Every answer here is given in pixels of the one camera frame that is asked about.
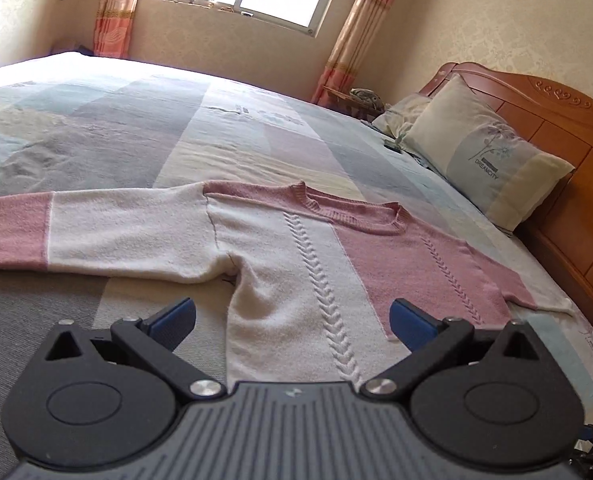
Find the pink and white knit sweater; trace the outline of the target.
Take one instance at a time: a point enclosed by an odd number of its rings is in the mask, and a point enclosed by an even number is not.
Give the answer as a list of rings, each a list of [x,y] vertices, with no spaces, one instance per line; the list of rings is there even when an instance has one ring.
[[[406,358],[394,300],[499,328],[512,306],[571,313],[521,276],[396,203],[304,183],[0,197],[0,269],[202,284],[230,278],[228,382],[366,382]]]

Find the near patchwork pillow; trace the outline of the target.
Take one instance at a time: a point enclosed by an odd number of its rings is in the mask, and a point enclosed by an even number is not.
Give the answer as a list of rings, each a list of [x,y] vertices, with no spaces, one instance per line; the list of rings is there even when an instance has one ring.
[[[459,75],[431,99],[403,142],[507,232],[574,170],[519,136]]]

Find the patchwork pillow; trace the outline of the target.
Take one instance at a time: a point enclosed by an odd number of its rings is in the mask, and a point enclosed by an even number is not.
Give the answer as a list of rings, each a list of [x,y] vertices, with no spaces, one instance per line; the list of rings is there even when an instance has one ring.
[[[403,142],[507,232],[574,170],[519,136],[459,75],[431,99]]]
[[[390,106],[371,122],[381,133],[402,141],[423,111],[430,104],[429,96],[413,93]]]

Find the small dark object on bed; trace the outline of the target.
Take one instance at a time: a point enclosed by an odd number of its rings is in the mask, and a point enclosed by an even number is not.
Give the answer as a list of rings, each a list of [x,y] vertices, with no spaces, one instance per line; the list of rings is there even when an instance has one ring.
[[[385,139],[383,141],[383,146],[395,153],[400,153],[402,151],[401,148],[392,140]]]

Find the patchwork pastel bed sheet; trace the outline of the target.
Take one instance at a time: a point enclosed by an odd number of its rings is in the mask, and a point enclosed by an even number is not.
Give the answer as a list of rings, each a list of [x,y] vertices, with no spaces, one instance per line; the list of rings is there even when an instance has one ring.
[[[435,94],[454,74],[525,140],[569,159],[582,180],[561,182],[548,200],[503,234],[438,174],[383,145],[385,136],[325,107],[249,84],[113,58],[65,53],[0,68],[0,196],[88,188],[171,188],[203,180],[266,185],[305,181],[318,190],[373,203],[397,202],[526,276],[529,288],[573,292],[574,318],[511,306],[545,338],[593,422],[593,307],[572,274],[541,249],[581,235],[559,204],[593,182],[593,99],[538,76],[449,63],[423,88]],[[226,377],[226,300],[234,285],[0,272],[0,409],[12,382],[58,318],[106,327],[173,299],[197,301],[197,332],[179,355]],[[0,423],[0,478],[16,462]]]

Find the far patchwork pillow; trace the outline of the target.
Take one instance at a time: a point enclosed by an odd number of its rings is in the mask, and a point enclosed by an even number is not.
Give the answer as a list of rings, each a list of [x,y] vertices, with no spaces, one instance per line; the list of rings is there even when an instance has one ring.
[[[413,93],[390,106],[371,122],[381,133],[402,141],[423,111],[430,104],[429,96]]]

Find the wooden nightstand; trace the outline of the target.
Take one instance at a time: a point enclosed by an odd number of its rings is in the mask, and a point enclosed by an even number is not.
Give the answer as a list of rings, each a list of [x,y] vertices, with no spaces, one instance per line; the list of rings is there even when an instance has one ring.
[[[335,110],[338,113],[354,117],[356,119],[365,119],[368,122],[374,120],[379,112],[372,106],[356,99],[351,94],[324,86],[323,96],[327,99],[325,107],[329,110]]]

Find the left orange curtain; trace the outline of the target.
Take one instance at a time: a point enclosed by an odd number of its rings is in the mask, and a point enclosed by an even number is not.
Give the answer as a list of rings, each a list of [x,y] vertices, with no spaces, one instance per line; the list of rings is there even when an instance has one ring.
[[[100,0],[97,11],[94,55],[126,58],[138,0]]]

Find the orange curtain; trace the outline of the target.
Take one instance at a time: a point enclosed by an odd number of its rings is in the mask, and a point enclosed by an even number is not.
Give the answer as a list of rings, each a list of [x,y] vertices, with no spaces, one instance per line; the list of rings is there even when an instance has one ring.
[[[354,1],[324,71],[318,79],[317,87],[311,97],[313,104],[327,106],[331,103],[330,90],[345,92],[351,89],[394,1]]]
[[[138,0],[100,0],[97,11],[94,55],[126,58]]]

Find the right orange curtain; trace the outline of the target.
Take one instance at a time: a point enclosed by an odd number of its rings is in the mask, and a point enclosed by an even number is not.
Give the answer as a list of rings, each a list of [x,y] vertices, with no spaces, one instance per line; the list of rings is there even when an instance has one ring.
[[[324,71],[318,79],[317,87],[311,97],[313,104],[327,106],[331,103],[330,90],[345,92],[351,89],[394,1],[354,1]]]

